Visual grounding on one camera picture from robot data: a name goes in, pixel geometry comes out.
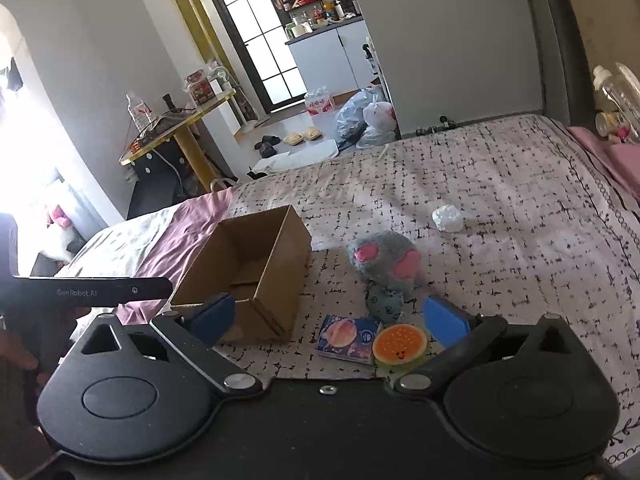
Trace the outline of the person's left hand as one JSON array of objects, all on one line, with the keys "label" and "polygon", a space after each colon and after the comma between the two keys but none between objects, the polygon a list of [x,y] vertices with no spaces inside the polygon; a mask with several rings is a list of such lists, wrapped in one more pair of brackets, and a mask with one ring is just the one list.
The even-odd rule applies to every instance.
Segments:
[{"label": "person's left hand", "polygon": [[50,338],[50,350],[48,356],[53,360],[51,366],[44,366],[39,363],[36,356],[30,352],[19,334],[8,332],[1,327],[1,359],[9,362],[22,370],[35,370],[40,367],[43,373],[53,370],[58,360],[65,356],[70,348],[70,336],[77,326],[78,318],[82,318],[91,312],[89,307],[80,307],[73,310],[55,310],[52,314],[52,321],[47,329]]}]

